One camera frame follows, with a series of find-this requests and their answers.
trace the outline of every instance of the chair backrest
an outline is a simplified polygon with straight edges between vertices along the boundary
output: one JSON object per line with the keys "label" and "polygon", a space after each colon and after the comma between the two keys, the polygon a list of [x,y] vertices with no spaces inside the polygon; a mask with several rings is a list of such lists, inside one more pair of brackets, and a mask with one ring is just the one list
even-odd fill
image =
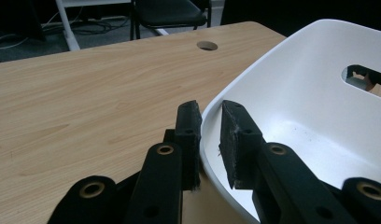
{"label": "chair backrest", "polygon": [[210,5],[210,0],[190,0],[194,5],[200,8],[202,11],[205,11]]}

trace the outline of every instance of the black chair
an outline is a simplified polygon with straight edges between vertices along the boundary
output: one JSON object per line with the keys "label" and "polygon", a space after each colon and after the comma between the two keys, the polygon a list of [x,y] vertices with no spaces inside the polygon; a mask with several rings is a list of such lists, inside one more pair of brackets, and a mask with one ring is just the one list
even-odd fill
{"label": "black chair", "polygon": [[211,0],[132,0],[130,39],[140,24],[150,29],[211,26]]}

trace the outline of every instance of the wooden tabletop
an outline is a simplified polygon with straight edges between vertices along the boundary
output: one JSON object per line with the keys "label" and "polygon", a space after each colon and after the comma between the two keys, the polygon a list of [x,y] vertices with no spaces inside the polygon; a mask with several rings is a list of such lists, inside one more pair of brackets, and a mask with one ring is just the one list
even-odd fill
{"label": "wooden tabletop", "polygon": [[[180,104],[203,111],[283,39],[244,22],[0,63],[0,223],[46,223],[80,179],[136,173]],[[202,179],[184,196],[183,223],[241,223]]]}

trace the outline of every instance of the dark background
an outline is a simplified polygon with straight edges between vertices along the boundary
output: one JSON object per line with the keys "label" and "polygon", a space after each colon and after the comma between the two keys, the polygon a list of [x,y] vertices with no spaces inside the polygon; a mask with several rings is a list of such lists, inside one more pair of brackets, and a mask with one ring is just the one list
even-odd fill
{"label": "dark background", "polygon": [[[46,23],[58,12],[54,0],[0,0],[0,31],[45,40],[41,23]],[[66,9],[69,20],[80,12],[80,7]],[[84,7],[80,18],[101,19],[103,16],[128,15],[129,4]],[[57,15],[53,21],[61,21]]]}
{"label": "dark background", "polygon": [[[40,23],[58,9],[54,0],[0,0],[0,31],[44,40]],[[79,7],[66,10],[74,19]],[[128,15],[128,4],[84,7],[81,19]],[[381,0],[226,0],[221,25],[256,21],[289,36],[319,19],[351,21],[381,31]],[[53,21],[61,21],[56,16]]]}
{"label": "dark background", "polygon": [[256,21],[289,36],[319,19],[350,21],[381,31],[381,0],[226,0],[221,24]]}

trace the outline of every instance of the black plastic part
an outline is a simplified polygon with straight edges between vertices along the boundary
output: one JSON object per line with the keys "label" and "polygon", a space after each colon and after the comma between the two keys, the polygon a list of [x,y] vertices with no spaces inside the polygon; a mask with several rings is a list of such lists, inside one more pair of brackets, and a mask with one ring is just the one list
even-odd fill
{"label": "black plastic part", "polygon": [[252,202],[254,202],[261,224],[279,223],[281,210],[270,190],[267,192],[254,190],[252,192]]}
{"label": "black plastic part", "polygon": [[174,143],[182,149],[182,190],[195,190],[200,186],[199,148],[202,116],[196,101],[178,107]]}
{"label": "black plastic part", "polygon": [[163,142],[172,142],[174,143],[176,140],[176,130],[175,129],[166,129],[164,132]]}
{"label": "black plastic part", "polygon": [[108,177],[79,180],[56,206],[48,223],[111,223],[109,205],[116,192],[115,182]]}
{"label": "black plastic part", "polygon": [[255,155],[264,143],[261,130],[246,109],[223,101],[219,150],[231,188],[254,189]]}
{"label": "black plastic part", "polygon": [[342,187],[342,201],[359,223],[381,224],[381,184],[371,179],[349,178]]}
{"label": "black plastic part", "polygon": [[290,147],[266,143],[258,165],[280,207],[279,223],[357,223]]}
{"label": "black plastic part", "polygon": [[123,223],[180,223],[182,153],[161,143],[149,151]]}
{"label": "black plastic part", "polygon": [[121,223],[124,220],[139,174],[140,172],[137,172],[117,184],[117,194],[109,205],[109,213],[106,214],[106,220],[111,220],[112,224]]}

